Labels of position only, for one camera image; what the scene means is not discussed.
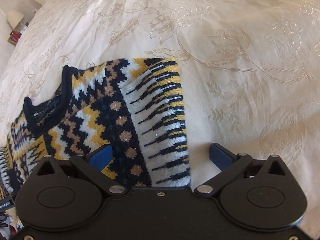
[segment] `triangular cutout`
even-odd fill
[[[270,166],[270,169],[268,170],[269,174],[276,174],[276,175],[282,175],[285,176],[285,173],[278,162],[273,162]]]
[[[50,162],[45,162],[42,164],[41,168],[39,169],[37,175],[42,176],[42,175],[48,175],[48,174],[54,174],[54,169],[51,165]]]

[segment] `black neckline trim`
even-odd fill
[[[45,101],[37,106],[34,106],[29,97],[24,99],[23,112],[27,119],[28,128],[32,134],[38,138],[56,125],[60,123],[62,118],[66,115],[67,108],[69,106],[72,96],[72,81],[71,77],[74,72],[73,67],[65,65],[62,70],[62,82],[61,82],[61,98],[60,104],[53,110],[53,112],[46,118],[44,125],[38,126],[36,120],[33,117],[33,113],[41,111],[48,101]]]

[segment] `glittery dot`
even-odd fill
[[[120,108],[121,108],[121,102],[119,101],[113,101],[111,104],[110,104],[110,108],[112,110],[115,110],[115,111],[118,111]]]
[[[127,117],[126,116],[120,116],[118,117],[118,119],[116,120],[116,124],[117,125],[124,125],[124,123],[127,121]]]
[[[133,148],[127,149],[127,151],[125,152],[125,155],[130,159],[134,159],[135,156],[137,155],[136,149],[133,149]]]
[[[139,176],[142,172],[142,168],[141,166],[139,165],[134,165],[132,168],[131,168],[131,174],[132,175],[136,175],[136,176]]]
[[[146,184],[144,184],[141,181],[139,181],[135,186],[137,186],[137,187],[145,187]]]
[[[129,142],[132,135],[130,132],[127,132],[127,131],[123,131],[121,134],[120,134],[120,139],[123,141],[123,142]]]

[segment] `bed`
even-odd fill
[[[320,237],[320,0],[46,0],[1,77],[1,143],[64,65],[123,57],[178,60],[193,188],[219,172],[212,142],[278,154],[308,198],[301,228]]]

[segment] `wall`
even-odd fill
[[[22,12],[30,22],[33,18],[32,12],[40,7],[34,0],[0,0],[0,79],[14,49],[14,45],[7,42],[12,29],[6,20],[6,14],[15,9]]]

